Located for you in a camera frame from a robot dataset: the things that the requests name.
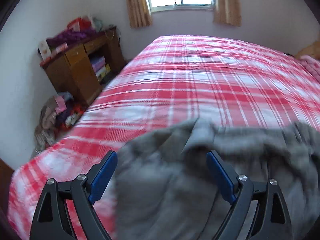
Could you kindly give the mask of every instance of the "wooden cabinet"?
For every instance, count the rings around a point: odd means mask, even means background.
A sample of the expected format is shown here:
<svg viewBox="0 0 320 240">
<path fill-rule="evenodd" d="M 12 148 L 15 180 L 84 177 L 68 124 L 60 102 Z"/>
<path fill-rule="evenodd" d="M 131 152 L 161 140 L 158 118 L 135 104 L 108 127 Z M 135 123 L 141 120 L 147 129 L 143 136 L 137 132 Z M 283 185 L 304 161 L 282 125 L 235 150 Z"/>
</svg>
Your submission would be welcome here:
<svg viewBox="0 0 320 240">
<path fill-rule="evenodd" d="M 90 63 L 93 53 L 104 56 L 113 73 L 119 73 L 125 66 L 115 27 L 74 45 L 44 66 L 57 92 L 69 91 L 76 101 L 87 106 L 103 88 Z"/>
</svg>

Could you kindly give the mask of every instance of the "wall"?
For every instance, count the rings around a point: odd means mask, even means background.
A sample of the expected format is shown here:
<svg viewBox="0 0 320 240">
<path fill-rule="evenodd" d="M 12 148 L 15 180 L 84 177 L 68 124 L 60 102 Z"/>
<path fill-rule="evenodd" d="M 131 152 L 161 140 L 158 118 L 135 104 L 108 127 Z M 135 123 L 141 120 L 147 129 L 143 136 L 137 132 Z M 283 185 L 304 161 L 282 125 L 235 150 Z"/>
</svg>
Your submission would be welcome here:
<svg viewBox="0 0 320 240">
<path fill-rule="evenodd" d="M 241 0 L 242 27 L 213 24 L 210 11 L 164 11 L 153 14 L 153 25 L 130 29 L 125 0 L 89 0 L 90 12 L 119 27 L 122 49 L 132 58 L 155 38 L 190 34 L 249 41 L 296 54 L 318 37 L 319 24 L 303 0 Z"/>
<path fill-rule="evenodd" d="M 84 14 L 85 0 L 21 0 L 0 32 L 0 158 L 16 169 L 34 148 L 34 128 L 55 94 L 39 67 L 39 41 Z"/>
<path fill-rule="evenodd" d="M 0 158 L 14 169 L 29 160 L 41 107 L 55 94 L 39 67 L 39 41 L 88 11 L 119 27 L 126 58 L 162 35 L 228 37 L 292 54 L 318 36 L 319 24 L 303 0 L 241 0 L 241 5 L 242 27 L 213 24 L 209 11 L 176 10 L 153 14 L 150 27 L 131 29 L 125 0 L 21 0 L 0 32 Z"/>
</svg>

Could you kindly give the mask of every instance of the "box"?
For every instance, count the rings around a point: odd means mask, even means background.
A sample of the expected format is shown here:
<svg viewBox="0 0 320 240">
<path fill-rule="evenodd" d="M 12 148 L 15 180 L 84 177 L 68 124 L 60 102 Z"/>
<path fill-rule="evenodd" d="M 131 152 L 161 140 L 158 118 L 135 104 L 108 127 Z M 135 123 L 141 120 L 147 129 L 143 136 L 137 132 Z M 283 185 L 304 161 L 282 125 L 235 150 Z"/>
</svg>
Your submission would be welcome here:
<svg viewBox="0 0 320 240">
<path fill-rule="evenodd" d="M 97 73 L 96 76 L 99 82 L 111 71 L 109 64 L 103 66 Z"/>
<path fill-rule="evenodd" d="M 95 30 L 95 24 L 90 15 L 85 15 L 69 22 L 67 28 L 73 30 L 74 32 L 84 31 L 89 28 Z"/>
<path fill-rule="evenodd" d="M 106 60 L 104 57 L 95 57 L 90 60 L 90 63 L 94 72 L 97 73 L 106 64 Z"/>
<path fill-rule="evenodd" d="M 40 51 L 40 54 L 43 60 L 46 60 L 48 57 L 50 57 L 51 50 L 46 40 L 43 40 L 39 43 L 38 49 Z"/>
<path fill-rule="evenodd" d="M 60 46 L 56 47 L 55 50 L 52 51 L 51 57 L 54 58 L 58 53 L 66 50 L 67 48 L 68 48 L 68 45 L 66 42 L 61 44 Z"/>
</svg>

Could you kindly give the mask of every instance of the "purple cloth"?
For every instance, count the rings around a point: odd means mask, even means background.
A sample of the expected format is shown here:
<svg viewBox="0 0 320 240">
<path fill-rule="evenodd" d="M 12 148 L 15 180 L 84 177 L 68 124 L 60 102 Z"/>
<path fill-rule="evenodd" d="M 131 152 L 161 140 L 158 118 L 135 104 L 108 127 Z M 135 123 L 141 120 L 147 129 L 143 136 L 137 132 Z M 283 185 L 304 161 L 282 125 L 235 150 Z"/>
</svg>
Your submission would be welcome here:
<svg viewBox="0 0 320 240">
<path fill-rule="evenodd" d="M 53 38 L 47 38 L 47 43 L 50 47 L 58 47 L 63 43 L 67 43 L 68 46 L 75 44 L 86 38 L 90 38 L 96 34 L 93 29 L 87 29 L 84 31 L 74 32 L 72 30 L 65 30 Z"/>
</svg>

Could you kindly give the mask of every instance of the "bed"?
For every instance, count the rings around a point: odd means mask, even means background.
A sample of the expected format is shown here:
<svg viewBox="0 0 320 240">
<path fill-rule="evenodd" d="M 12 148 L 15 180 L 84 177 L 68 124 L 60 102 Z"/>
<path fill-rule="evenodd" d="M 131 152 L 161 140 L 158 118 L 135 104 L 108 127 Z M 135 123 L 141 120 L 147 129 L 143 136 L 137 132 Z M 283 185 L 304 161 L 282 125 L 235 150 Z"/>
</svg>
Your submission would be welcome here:
<svg viewBox="0 0 320 240">
<path fill-rule="evenodd" d="M 106 87 L 76 127 L 12 176 L 8 220 L 29 238 L 49 178 L 74 179 L 110 149 L 143 133 L 203 117 L 221 126 L 283 127 L 300 120 L 320 130 L 320 84 L 294 57 L 223 38 L 165 36 L 147 46 Z M 115 236 L 109 183 L 95 210 Z M 68 202 L 78 239 L 85 239 Z"/>
</svg>

